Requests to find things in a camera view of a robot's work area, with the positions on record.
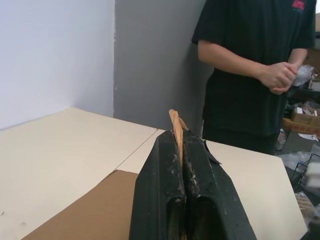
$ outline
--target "cardboard sheet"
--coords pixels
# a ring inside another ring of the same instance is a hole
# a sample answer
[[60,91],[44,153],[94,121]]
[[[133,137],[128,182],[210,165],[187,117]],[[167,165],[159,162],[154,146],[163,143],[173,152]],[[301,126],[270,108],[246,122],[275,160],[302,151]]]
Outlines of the cardboard sheet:
[[137,176],[115,171],[23,240],[128,240]]
[[[118,169],[139,173],[158,130]],[[300,240],[307,231],[288,175],[279,157],[207,141],[231,177],[258,240]]]
[[93,189],[157,130],[70,108],[0,133],[0,240],[20,240]]

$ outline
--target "cardboard box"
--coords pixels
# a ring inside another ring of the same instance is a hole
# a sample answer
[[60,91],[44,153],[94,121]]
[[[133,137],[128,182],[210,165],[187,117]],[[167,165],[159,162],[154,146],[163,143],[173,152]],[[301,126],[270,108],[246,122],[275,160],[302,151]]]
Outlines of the cardboard box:
[[320,71],[320,50],[310,48],[308,49],[308,55],[303,62],[304,65],[311,65],[316,70]]
[[320,127],[320,116],[302,114],[299,112],[299,109],[301,108],[296,108],[292,113],[291,119],[293,122],[310,125],[312,127]]
[[128,240],[137,177],[111,173],[22,240]]
[[320,127],[311,126],[311,125],[300,123],[300,122],[294,122],[289,118],[283,119],[283,126],[291,129],[293,132],[296,132],[296,133],[316,134],[317,136],[320,136]]
[[315,31],[320,32],[320,13],[315,14]]

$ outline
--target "black object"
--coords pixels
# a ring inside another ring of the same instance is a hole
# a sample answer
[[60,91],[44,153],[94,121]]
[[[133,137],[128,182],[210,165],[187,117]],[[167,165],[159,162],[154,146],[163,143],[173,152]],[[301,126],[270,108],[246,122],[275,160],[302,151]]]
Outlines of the black object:
[[171,131],[155,141],[136,182],[130,240],[180,240],[186,195],[179,152]]
[[320,217],[315,217],[309,223],[309,231],[301,240],[319,240],[320,239]]
[[156,139],[135,183],[129,240],[256,240],[232,180],[188,131],[183,158],[181,168],[171,131]]
[[292,186],[294,192],[296,192],[296,189],[299,188],[299,183],[300,183],[303,175],[302,175],[302,173],[300,173],[296,170],[293,170],[290,167],[287,167],[287,166],[284,166],[284,167],[285,167],[286,173],[290,179],[291,186]]
[[256,240],[231,178],[206,143],[183,134],[183,180],[188,240]]

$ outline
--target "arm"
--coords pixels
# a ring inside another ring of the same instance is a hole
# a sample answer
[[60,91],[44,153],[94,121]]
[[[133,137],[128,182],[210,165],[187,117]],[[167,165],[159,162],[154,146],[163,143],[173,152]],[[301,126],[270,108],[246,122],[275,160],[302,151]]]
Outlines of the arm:
[[204,40],[198,43],[198,57],[200,61],[222,71],[255,79],[265,67],[261,63],[245,59],[218,44]]
[[[305,60],[308,53],[307,49],[313,48],[313,46],[315,45],[316,3],[316,0],[311,0],[310,2],[308,2],[308,5],[304,10],[299,36],[293,45],[293,50],[288,60],[289,63],[295,66],[295,71],[298,71],[303,64],[303,61]],[[284,88],[272,88],[270,90],[274,94],[280,95],[284,92],[287,92],[289,88],[290,86]]]
[[304,48],[293,49],[289,57],[288,63],[296,66],[296,70],[302,66],[302,63],[306,59],[308,50]]
[[202,62],[215,68],[242,76],[258,79],[268,88],[286,88],[295,79],[294,66],[287,62],[264,65],[229,51],[228,49],[204,40],[198,42],[198,57]]

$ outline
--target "beige table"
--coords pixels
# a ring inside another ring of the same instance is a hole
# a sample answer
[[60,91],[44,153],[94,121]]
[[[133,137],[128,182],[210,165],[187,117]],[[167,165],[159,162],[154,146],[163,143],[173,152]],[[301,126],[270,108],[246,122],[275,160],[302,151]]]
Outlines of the beige table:
[[0,240],[20,240],[157,130],[70,108],[0,132]]
[[[158,130],[117,169],[139,173]],[[300,240],[307,231],[280,158],[207,141],[231,177],[258,240]]]

